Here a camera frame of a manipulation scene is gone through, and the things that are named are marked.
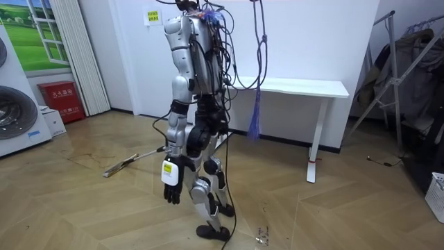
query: white desk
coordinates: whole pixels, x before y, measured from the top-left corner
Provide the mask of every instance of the white desk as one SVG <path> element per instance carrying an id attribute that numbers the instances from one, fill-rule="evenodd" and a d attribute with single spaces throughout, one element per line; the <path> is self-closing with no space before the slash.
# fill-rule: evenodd
<path id="1" fill-rule="evenodd" d="M 241 77 L 240 79 L 244 84 L 252 83 L 255 80 L 253 77 Z M 239 82 L 235 83 L 234 86 L 239 89 L 242 88 Z M 261 86 L 261 91 L 324 97 L 321 102 L 318 121 L 316 122 L 314 130 L 313 146 L 309 150 L 307 181 L 314 183 L 316 179 L 316 155 L 318 153 L 328 101 L 331 98 L 347 98 L 349 96 L 347 90 L 340 81 L 266 78 L 264 84 Z"/>

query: red box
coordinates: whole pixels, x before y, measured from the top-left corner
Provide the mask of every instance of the red box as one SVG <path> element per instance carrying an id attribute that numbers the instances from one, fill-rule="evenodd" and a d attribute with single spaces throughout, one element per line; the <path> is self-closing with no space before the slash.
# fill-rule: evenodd
<path id="1" fill-rule="evenodd" d="M 74 82 L 41 83 L 37 86 L 39 86 L 47 106 L 59 111 L 64 124 L 85 118 Z"/>

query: wooden floor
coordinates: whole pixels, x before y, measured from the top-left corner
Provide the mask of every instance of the wooden floor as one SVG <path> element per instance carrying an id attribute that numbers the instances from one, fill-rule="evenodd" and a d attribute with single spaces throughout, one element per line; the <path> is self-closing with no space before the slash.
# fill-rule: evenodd
<path id="1" fill-rule="evenodd" d="M 0 249 L 220 249 L 221 242 L 196 236 L 204 223 L 186 192 L 179 206 L 163 200 L 163 155 L 101 177 L 110 165 L 162 145 L 151 122 L 107 112 L 69 124 L 68 133 L 52 142 L 2 158 Z M 340 155 L 320 153 L 316 183 L 310 184 L 306 148 L 233 135 L 229 180 L 238 226 L 226 249 L 442 249 L 444 225 L 402 164 L 366 160 L 371 155 L 396 163 L 394 153 L 394 141 L 381 128 L 364 124 Z M 225 148 L 217 155 L 224 159 Z M 234 220 L 220 217 L 231 229 Z M 256 240 L 260 231 L 260 237 L 268 231 L 262 244 Z"/>

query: white basket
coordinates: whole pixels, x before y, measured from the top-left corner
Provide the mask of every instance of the white basket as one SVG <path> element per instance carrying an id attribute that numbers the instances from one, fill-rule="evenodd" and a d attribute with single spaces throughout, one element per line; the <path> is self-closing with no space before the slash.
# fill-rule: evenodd
<path id="1" fill-rule="evenodd" d="M 429 204 L 436 218 L 440 223 L 444 223 L 444 174 L 433 173 L 432 183 L 425 196 L 425 201 Z"/>

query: white curtain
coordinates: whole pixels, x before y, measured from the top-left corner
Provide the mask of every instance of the white curtain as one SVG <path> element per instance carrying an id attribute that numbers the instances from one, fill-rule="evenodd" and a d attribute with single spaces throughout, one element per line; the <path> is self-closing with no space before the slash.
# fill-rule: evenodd
<path id="1" fill-rule="evenodd" d="M 110 109 L 77 0 L 49 0 L 87 116 Z"/>

